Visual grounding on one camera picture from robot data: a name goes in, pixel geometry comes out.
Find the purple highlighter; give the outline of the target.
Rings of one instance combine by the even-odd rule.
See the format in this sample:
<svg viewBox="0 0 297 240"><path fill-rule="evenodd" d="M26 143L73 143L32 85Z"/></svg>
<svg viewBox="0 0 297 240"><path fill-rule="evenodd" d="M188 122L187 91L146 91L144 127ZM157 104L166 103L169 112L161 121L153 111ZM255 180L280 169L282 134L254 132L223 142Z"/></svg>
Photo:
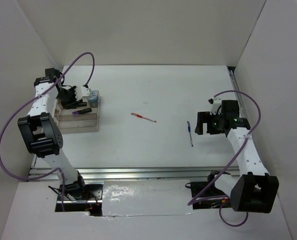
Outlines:
<svg viewBox="0 0 297 240"><path fill-rule="evenodd" d="M77 115L88 114L88 113L91 113L91 112L92 112L91 108L85 108L85 109L80 109L80 110L77 110L77 111L73 111L72 114L74 116L77 116Z"/></svg>

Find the blue pen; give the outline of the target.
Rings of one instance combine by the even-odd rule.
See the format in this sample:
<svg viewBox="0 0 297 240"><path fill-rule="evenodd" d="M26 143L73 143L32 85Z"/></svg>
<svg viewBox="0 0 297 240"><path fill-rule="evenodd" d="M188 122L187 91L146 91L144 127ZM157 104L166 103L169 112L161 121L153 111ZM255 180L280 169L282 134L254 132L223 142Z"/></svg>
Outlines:
<svg viewBox="0 0 297 240"><path fill-rule="evenodd" d="M190 145L191 145L191 147L193 147L194 144L193 144L192 133L191 133L191 124L189 121L187 121L187 130L188 130L188 134L189 134Z"/></svg>

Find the blue jar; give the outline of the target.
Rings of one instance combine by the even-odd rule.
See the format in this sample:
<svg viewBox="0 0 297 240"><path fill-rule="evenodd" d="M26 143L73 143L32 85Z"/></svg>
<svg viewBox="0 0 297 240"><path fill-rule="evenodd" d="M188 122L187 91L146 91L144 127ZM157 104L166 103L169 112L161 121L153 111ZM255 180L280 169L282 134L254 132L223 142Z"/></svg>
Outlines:
<svg viewBox="0 0 297 240"><path fill-rule="evenodd" d="M93 108L96 107L100 99L99 91L98 90L92 90L90 93L90 96L87 98L87 102L90 106Z"/></svg>

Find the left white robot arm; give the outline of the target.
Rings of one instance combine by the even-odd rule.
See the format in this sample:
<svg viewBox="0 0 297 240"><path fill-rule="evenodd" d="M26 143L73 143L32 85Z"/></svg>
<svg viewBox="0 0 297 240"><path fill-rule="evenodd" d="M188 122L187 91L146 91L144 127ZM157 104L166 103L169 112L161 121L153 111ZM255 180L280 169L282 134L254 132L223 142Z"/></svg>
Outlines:
<svg viewBox="0 0 297 240"><path fill-rule="evenodd" d="M21 136L29 153L44 160L52 170L59 168L56 175L60 180L60 191L75 200L87 195L87 186L64 154L64 140L54 117L54 107L57 101L63 108L77 107L82 99L76 98L76 87L66 89L59 82L47 93L44 93L60 77L61 72L55 68L45 69L45 76L34 81L35 96L38 97L25 117L17 121Z"/></svg>

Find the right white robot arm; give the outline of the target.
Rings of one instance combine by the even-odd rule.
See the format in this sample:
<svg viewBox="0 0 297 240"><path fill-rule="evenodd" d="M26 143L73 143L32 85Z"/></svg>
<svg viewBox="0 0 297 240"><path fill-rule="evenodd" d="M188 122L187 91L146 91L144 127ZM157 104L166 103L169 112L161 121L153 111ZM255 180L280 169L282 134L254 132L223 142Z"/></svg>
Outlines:
<svg viewBox="0 0 297 240"><path fill-rule="evenodd" d="M240 177L235 179L226 170L212 171L202 192L212 196L223 192L236 212L270 213L279 180L270 175L262 163L250 134L250 124L240 117L238 101L214 97L209 102L210 111L197 114L195 133L202 135L206 124L208 134L225 134L234 150L233 160L238 163Z"/></svg>

